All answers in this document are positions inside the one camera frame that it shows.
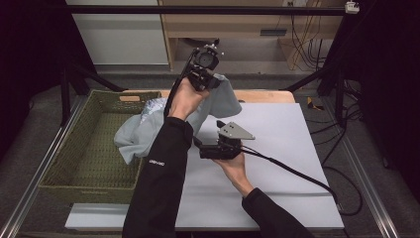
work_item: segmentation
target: floor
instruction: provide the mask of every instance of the floor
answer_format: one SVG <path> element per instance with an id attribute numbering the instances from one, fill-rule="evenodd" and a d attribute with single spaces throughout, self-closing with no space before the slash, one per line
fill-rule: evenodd
<path id="1" fill-rule="evenodd" d="M 201 42 L 194 40 L 181 42 L 175 69 L 171 72 L 148 71 L 145 74 L 121 74 L 118 71 L 105 71 L 103 75 L 110 81 L 129 88 L 170 88 L 173 76 L 183 67 L 189 49 L 197 44 L 201 44 Z M 225 56 L 221 59 L 216 71 L 232 76 L 234 88 L 279 89 L 309 73 L 303 70 L 288 69 L 276 39 L 261 42 L 222 39 L 219 49 L 225 52 Z M 89 84 L 94 88 L 102 88 L 101 85 L 92 81 L 89 81 Z M 329 108 L 332 108 L 331 105 L 334 103 L 334 95 L 318 97 L 314 90 L 316 86 L 317 82 L 315 81 L 294 92 L 296 102 L 301 105 L 310 132 L 321 130 L 333 123 Z M 312 99 L 315 107 L 308 107 L 308 96 Z M 345 98 L 346 107 L 350 107 L 354 102 L 350 97 Z M 58 87 L 40 93 L 33 98 L 30 115 L 14 145 L 0 164 L 0 224 L 6 225 L 8 221 L 13 223 L 13 220 L 9 220 L 9 218 L 12 217 L 19 199 L 25 194 L 28 184 L 31 183 L 39 164 L 59 130 L 60 116 Z M 332 151 L 340 136 L 340 130 L 338 127 L 332 127 L 330 130 L 312 136 L 321 161 Z M 355 171 L 360 168 L 355 165 L 355 160 L 360 162 L 362 172 Z M 420 205 L 410 194 L 398 171 L 383 167 L 380 151 L 377 149 L 368 127 L 363 122 L 363 117 L 354 117 L 349 121 L 345 137 L 331 154 L 328 166 L 347 175 L 364 192 L 362 210 L 355 216 L 343 216 L 346 229 L 351 237 L 420 237 Z M 356 210 L 359 198 L 349 182 L 333 171 L 326 170 L 325 174 L 331 188 L 340 197 L 345 210 Z M 361 175 L 368 178 L 368 182 L 371 183 L 367 185 L 368 188 L 363 184 L 364 180 L 361 179 Z M 373 197 L 366 193 L 372 187 Z M 69 204 L 60 202 L 49 194 L 39 191 L 32 208 L 26 211 L 28 212 L 26 219 L 22 221 L 22 224 L 18 223 L 20 226 L 18 227 L 20 228 L 18 237 L 118 236 L 118 233 L 112 232 L 80 234 L 66 230 L 63 228 L 63 222 L 65 222 L 69 209 Z M 387 224 L 391 227 L 380 224 L 383 218 L 379 217 L 381 215 L 388 216 L 390 223 Z M 383 227 L 389 228 L 388 230 L 394 228 L 395 232 L 386 235 L 381 230 Z M 314 233 L 317 237 L 346 237 L 342 231 L 315 231 Z"/>

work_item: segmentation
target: person's arm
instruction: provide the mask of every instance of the person's arm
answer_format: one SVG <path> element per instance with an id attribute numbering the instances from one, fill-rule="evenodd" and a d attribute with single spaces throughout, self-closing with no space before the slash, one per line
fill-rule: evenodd
<path id="1" fill-rule="evenodd" d="M 244 153 L 233 160 L 213 161 L 243 196 L 242 206 L 259 225 L 262 237 L 313 237 L 296 218 L 251 185 L 245 171 Z"/>
<path id="2" fill-rule="evenodd" d="M 185 122 L 208 91 L 183 80 L 143 167 L 123 227 L 123 237 L 175 237 L 192 128 Z"/>

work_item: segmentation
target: person's hand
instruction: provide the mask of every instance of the person's hand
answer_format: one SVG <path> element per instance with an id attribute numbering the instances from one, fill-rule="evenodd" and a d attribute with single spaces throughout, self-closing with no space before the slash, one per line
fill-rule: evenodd
<path id="1" fill-rule="evenodd" d="M 168 116 L 185 120 L 189 114 L 197 109 L 200 102 L 209 95 L 208 90 L 196 91 L 188 78 L 183 78 L 173 97 Z"/>
<path id="2" fill-rule="evenodd" d="M 219 165 L 226 177 L 232 182 L 232 185 L 241 193 L 243 197 L 254 189 L 248 181 L 247 173 L 245 171 L 245 155 L 241 152 L 233 160 L 213 160 Z"/>

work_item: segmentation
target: white table surface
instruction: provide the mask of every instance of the white table surface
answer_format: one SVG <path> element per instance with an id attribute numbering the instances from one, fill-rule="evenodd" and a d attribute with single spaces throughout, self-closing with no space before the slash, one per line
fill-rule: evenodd
<path id="1" fill-rule="evenodd" d="M 325 184 L 318 156 L 297 103 L 244 103 L 231 121 L 256 139 L 243 141 L 261 154 Z M 197 137 L 215 144 L 216 118 L 209 116 Z M 255 230 L 258 226 L 241 206 L 241 196 L 210 160 L 199 159 L 198 149 L 188 152 L 184 190 L 176 220 L 177 230 Z M 264 159 L 246 155 L 247 175 L 277 204 L 310 229 L 342 229 L 343 221 L 332 195 L 324 188 L 299 178 Z M 65 224 L 77 230 L 121 230 L 127 204 L 75 203 Z"/>

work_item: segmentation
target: metal pole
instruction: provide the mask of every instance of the metal pole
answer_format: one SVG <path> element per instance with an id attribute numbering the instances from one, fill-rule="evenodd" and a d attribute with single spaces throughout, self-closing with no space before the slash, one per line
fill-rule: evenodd
<path id="1" fill-rule="evenodd" d="M 344 7 L 241 7 L 241 6 L 103 6 L 46 5 L 45 10 L 72 14 L 188 14 L 188 15 L 294 15 L 344 16 Z"/>

